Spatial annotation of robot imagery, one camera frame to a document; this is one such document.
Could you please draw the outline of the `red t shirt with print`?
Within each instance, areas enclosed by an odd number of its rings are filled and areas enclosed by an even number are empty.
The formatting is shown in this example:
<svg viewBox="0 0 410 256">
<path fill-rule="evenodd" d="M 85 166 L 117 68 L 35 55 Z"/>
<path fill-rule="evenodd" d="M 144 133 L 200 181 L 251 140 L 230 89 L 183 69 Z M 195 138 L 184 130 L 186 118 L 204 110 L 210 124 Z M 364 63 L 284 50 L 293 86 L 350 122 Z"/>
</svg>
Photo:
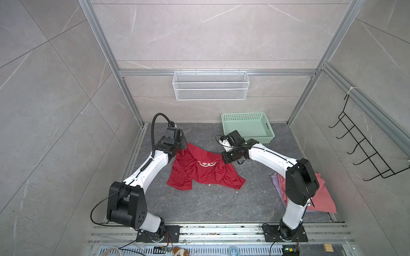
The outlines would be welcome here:
<svg viewBox="0 0 410 256">
<path fill-rule="evenodd" d="M 176 154 L 167 185 L 188 191 L 192 189 L 193 181 L 241 189 L 246 179 L 232 164 L 225 164 L 222 155 L 187 144 L 187 148 Z"/>
</svg>

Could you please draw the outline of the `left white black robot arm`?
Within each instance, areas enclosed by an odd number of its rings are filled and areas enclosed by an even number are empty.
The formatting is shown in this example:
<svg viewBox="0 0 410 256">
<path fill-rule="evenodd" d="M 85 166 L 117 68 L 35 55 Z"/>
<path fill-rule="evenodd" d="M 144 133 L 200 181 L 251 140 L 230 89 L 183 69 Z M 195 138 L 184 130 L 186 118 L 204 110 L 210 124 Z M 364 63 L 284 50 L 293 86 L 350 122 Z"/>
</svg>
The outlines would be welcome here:
<svg viewBox="0 0 410 256">
<path fill-rule="evenodd" d="M 178 139 L 164 136 L 130 177 L 123 182 L 112 183 L 108 195 L 107 220 L 162 237 L 165 232 L 164 221 L 148 211 L 145 191 L 157 174 L 186 146 L 183 135 Z"/>
</svg>

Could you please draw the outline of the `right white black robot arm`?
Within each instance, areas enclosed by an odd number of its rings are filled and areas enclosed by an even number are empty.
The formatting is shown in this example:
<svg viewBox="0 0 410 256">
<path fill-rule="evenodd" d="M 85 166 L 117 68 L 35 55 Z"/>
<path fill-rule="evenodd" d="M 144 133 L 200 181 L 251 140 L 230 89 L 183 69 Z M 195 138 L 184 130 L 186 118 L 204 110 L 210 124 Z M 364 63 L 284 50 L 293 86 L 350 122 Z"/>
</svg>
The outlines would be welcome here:
<svg viewBox="0 0 410 256">
<path fill-rule="evenodd" d="M 285 194 L 288 198 L 286 211 L 276 233 L 280 239 L 291 241 L 303 227 L 303 216 L 310 205 L 314 205 L 320 185 L 307 159 L 296 160 L 283 156 L 254 139 L 245 140 L 237 130 L 220 136 L 218 143 L 224 147 L 222 152 L 225 164 L 253 160 L 264 164 L 285 179 Z"/>
</svg>

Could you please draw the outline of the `green plastic basket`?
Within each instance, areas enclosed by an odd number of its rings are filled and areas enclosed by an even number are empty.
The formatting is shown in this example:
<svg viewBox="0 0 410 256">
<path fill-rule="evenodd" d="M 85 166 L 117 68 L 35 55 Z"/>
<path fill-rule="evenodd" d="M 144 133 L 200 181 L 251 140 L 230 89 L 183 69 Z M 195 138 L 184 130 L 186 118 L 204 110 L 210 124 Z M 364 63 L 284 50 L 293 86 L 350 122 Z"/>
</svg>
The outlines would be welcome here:
<svg viewBox="0 0 410 256">
<path fill-rule="evenodd" d="M 222 114 L 221 119 L 225 135 L 238 131 L 246 140 L 255 139 L 262 144 L 269 144 L 275 137 L 264 112 L 228 113 Z"/>
</svg>

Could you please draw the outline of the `lavender folded t shirt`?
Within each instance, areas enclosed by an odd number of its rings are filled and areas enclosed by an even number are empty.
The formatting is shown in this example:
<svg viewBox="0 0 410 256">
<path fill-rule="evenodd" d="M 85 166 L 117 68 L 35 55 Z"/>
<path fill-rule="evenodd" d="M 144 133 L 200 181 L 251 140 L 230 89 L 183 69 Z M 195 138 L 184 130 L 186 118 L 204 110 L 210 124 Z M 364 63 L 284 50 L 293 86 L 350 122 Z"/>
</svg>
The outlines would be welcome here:
<svg viewBox="0 0 410 256">
<path fill-rule="evenodd" d="M 286 180 L 283 178 L 283 176 L 281 176 L 280 174 L 276 172 L 271 176 L 271 179 L 272 179 L 272 183 L 274 184 L 279 194 L 279 197 L 283 205 L 286 208 L 288 204 L 288 197 L 286 195 Z"/>
</svg>

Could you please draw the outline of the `pink folded t shirt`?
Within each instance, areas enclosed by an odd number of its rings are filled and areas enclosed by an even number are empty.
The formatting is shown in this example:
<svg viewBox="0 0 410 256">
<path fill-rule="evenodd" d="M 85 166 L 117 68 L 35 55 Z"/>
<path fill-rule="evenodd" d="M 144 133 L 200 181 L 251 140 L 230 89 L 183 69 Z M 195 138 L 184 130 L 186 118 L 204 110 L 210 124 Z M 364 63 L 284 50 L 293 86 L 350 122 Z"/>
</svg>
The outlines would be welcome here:
<svg viewBox="0 0 410 256">
<path fill-rule="evenodd" d="M 337 213 L 336 205 L 325 185 L 325 180 L 321 177 L 320 173 L 316 173 L 316 178 L 319 182 L 319 189 L 316 191 L 313 197 L 314 206 L 310 205 L 307 207 L 307 212 L 327 212 L 327 213 Z"/>
</svg>

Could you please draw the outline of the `brown white round object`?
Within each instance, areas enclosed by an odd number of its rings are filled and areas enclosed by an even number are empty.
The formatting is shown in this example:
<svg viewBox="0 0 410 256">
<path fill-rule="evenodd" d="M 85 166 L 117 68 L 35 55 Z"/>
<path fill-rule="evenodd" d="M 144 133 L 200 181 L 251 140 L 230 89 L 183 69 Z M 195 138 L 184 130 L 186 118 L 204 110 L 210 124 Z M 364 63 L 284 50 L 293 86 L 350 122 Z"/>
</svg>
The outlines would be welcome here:
<svg viewBox="0 0 410 256">
<path fill-rule="evenodd" d="M 184 248 L 180 248 L 178 246 L 175 246 L 173 248 L 173 254 L 174 254 L 174 256 L 189 256 L 190 255 L 188 250 L 186 250 Z"/>
</svg>

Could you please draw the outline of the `green circuit board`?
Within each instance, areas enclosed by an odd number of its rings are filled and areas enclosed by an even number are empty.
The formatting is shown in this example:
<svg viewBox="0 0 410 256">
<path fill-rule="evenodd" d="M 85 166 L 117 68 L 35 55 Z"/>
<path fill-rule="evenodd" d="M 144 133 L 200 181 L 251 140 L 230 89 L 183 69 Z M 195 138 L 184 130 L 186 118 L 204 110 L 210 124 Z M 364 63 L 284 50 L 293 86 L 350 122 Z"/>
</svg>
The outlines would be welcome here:
<svg viewBox="0 0 410 256">
<path fill-rule="evenodd" d="M 283 247 L 283 256 L 299 256 L 300 252 L 295 246 L 284 246 Z"/>
</svg>

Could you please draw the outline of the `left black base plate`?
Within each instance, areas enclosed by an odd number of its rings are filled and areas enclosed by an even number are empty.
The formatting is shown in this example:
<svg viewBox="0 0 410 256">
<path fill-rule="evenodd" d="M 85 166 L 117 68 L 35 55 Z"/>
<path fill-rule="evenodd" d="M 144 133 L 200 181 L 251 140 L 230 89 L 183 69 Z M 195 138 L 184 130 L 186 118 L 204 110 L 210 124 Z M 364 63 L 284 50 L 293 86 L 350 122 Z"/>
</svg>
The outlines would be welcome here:
<svg viewBox="0 0 410 256">
<path fill-rule="evenodd" d="M 156 233 L 143 231 L 137 235 L 137 242 L 145 243 L 177 243 L 179 241 L 181 226 L 165 225 L 161 226 Z"/>
</svg>

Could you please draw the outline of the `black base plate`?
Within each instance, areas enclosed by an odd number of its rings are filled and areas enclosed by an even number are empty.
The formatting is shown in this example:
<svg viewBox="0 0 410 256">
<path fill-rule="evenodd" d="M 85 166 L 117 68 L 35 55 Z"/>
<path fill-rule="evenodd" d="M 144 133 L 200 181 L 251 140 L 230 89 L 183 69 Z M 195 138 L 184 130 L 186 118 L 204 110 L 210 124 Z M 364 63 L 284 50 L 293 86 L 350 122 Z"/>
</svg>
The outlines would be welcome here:
<svg viewBox="0 0 410 256">
<path fill-rule="evenodd" d="M 296 229 L 289 229 L 286 225 L 269 225 L 263 224 L 263 235 L 266 242 L 307 242 L 308 237 L 303 225 L 299 225 Z"/>
<path fill-rule="evenodd" d="M 181 226 L 165 225 L 161 226 L 156 233 L 143 231 L 137 235 L 137 242 L 145 243 L 177 243 L 179 241 Z"/>
</svg>

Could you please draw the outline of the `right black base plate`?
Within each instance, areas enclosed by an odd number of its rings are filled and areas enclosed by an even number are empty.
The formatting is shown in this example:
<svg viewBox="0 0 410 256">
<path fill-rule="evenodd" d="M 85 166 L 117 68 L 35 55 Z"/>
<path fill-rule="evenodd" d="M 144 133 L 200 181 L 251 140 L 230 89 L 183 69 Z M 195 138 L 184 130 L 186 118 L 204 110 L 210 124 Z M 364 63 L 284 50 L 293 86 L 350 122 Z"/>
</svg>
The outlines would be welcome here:
<svg viewBox="0 0 410 256">
<path fill-rule="evenodd" d="M 263 235 L 266 242 L 307 242 L 308 237 L 303 225 L 299 225 L 296 229 L 289 229 L 286 225 L 269 225 L 263 224 Z"/>
</svg>

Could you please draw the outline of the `aluminium rail base frame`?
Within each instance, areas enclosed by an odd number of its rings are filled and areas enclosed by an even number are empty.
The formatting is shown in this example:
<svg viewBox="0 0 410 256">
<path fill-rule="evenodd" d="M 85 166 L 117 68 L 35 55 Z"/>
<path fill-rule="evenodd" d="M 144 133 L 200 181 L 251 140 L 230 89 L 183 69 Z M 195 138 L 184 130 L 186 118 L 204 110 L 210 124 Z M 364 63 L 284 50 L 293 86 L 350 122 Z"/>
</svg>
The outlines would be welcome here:
<svg viewBox="0 0 410 256">
<path fill-rule="evenodd" d="M 295 246 L 300 256 L 358 256 L 360 251 L 344 223 L 303 224 L 307 242 L 266 242 L 262 223 L 182 223 L 177 243 L 137 242 L 141 231 L 95 227 L 87 242 L 90 256 L 171 256 L 178 246 L 191 256 L 282 256 Z"/>
</svg>

